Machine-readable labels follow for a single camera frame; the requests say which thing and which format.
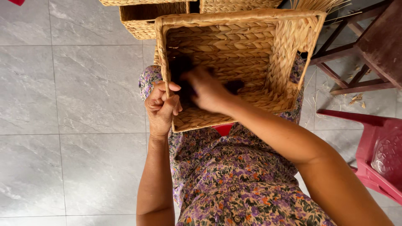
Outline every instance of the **wooden stool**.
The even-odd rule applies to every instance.
[[[342,21],[337,29],[317,54],[311,58],[310,62],[310,65],[316,64],[340,86],[340,88],[331,91],[330,94],[339,95],[395,87],[402,89],[401,11],[401,0],[386,0],[357,11],[361,12],[359,14],[341,18]],[[357,23],[357,21],[374,16],[377,17],[366,30]],[[327,51],[345,26],[348,26],[359,36],[357,41]],[[351,82],[347,83],[324,62],[352,54],[357,54],[365,64]],[[359,82],[368,69],[371,69],[380,78]]]

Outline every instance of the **hand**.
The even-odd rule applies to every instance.
[[[191,100],[201,109],[228,114],[227,105],[239,100],[231,94],[217,79],[212,78],[210,73],[203,67],[183,73],[182,79],[188,80],[196,95]]]
[[[169,82],[169,89],[179,91],[181,87],[174,82]],[[183,110],[178,95],[167,98],[166,85],[163,81],[159,81],[154,86],[145,100],[145,108],[150,120],[150,136],[158,139],[167,138],[172,126],[172,114],[178,115],[178,112]]]

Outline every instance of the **floral dress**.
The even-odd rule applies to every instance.
[[[304,62],[296,58],[291,81],[300,80]],[[145,100],[162,80],[160,66],[139,78]],[[299,123],[303,89],[293,111],[278,116]],[[235,123],[227,136],[211,127],[169,133],[173,198],[180,208],[176,226],[297,225],[335,223],[303,194],[295,166],[250,130]]]

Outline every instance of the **woman's left hand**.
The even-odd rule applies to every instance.
[[[169,82],[169,89],[179,91],[180,86]],[[145,100],[145,108],[148,111],[150,121],[150,136],[154,138],[166,138],[172,125],[172,114],[178,115],[182,111],[179,96],[172,95],[167,98],[165,82],[159,81]]]

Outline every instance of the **woven storage basket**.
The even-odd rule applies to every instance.
[[[139,4],[157,4],[157,3],[169,3],[169,2],[186,2],[196,0],[99,0],[104,6],[128,6]]]
[[[120,21],[139,40],[155,39],[155,18],[189,13],[189,2],[120,6]]]
[[[159,54],[158,54],[158,46],[157,45],[155,46],[154,65],[159,65],[160,66]]]
[[[170,81],[169,61],[187,55],[195,64],[213,67],[222,83],[241,79],[245,87],[238,90],[239,96],[252,105],[272,113],[290,111],[325,16],[321,11],[258,9],[158,17],[156,42],[162,78]],[[289,76],[297,51],[307,51],[308,57],[300,82],[295,84]],[[235,121],[182,106],[183,111],[173,117],[174,132]]]
[[[200,13],[276,8],[282,0],[200,0]]]

